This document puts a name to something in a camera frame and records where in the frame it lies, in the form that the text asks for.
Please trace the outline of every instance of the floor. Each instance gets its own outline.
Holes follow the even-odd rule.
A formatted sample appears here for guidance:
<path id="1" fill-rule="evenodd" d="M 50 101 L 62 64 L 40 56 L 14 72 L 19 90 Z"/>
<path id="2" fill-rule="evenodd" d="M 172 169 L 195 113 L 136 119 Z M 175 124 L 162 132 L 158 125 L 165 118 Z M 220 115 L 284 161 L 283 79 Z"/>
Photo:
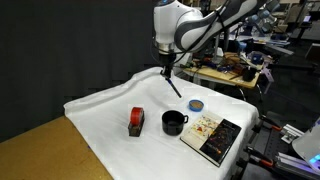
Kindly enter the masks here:
<path id="1" fill-rule="evenodd" d="M 311 62 L 304 57 L 311 44 L 311 41 L 302 40 L 298 45 L 289 46 L 288 49 L 293 51 L 294 55 L 280 58 L 279 64 L 310 65 Z M 272 75 L 275 82 L 268 93 L 263 94 L 263 101 L 259 101 L 257 88 L 244 90 L 247 101 L 256 106 L 260 114 L 272 111 L 283 116 L 282 120 L 290 120 L 290 125 L 298 129 L 306 130 L 311 127 L 312 122 L 320 116 L 319 77 L 308 75 L 306 71 L 288 69 L 273 69 Z M 258 84 L 262 91 L 266 87 L 266 82 L 263 76 L 259 78 Z M 235 87 L 219 85 L 215 90 L 242 99 L 240 91 Z"/>

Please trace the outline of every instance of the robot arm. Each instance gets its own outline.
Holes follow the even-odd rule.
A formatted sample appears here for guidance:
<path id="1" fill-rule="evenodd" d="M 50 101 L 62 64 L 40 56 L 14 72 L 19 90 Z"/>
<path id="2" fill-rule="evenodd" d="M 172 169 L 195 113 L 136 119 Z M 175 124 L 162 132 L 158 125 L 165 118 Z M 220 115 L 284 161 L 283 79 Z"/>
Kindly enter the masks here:
<path id="1" fill-rule="evenodd" d="M 161 74 L 170 79 L 173 64 L 178 61 L 175 61 L 177 53 L 182 53 L 183 57 L 188 52 L 200 50 L 226 28 L 256 13 L 266 1 L 226 0 L 223 6 L 206 17 L 199 10 L 176 0 L 159 1 L 154 8 L 154 28 L 155 45 L 164 66 Z"/>

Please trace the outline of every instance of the blue lid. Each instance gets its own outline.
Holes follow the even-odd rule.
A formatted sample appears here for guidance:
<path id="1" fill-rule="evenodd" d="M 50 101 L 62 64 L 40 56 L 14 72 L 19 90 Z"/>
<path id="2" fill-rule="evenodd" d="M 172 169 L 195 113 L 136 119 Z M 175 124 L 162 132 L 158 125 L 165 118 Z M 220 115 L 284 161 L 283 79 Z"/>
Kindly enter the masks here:
<path id="1" fill-rule="evenodd" d="M 189 101 L 189 109 L 191 111 L 200 112 L 203 109 L 203 102 L 199 100 L 191 100 Z"/>

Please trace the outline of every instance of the book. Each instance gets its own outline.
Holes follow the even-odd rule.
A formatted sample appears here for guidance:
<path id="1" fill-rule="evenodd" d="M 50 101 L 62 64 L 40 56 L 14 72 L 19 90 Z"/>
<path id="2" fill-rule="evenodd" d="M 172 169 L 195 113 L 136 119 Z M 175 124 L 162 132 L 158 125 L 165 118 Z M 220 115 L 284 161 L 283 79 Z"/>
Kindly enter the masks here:
<path id="1" fill-rule="evenodd" d="M 184 131 L 180 140 L 220 167 L 240 131 L 236 124 L 205 112 Z"/>

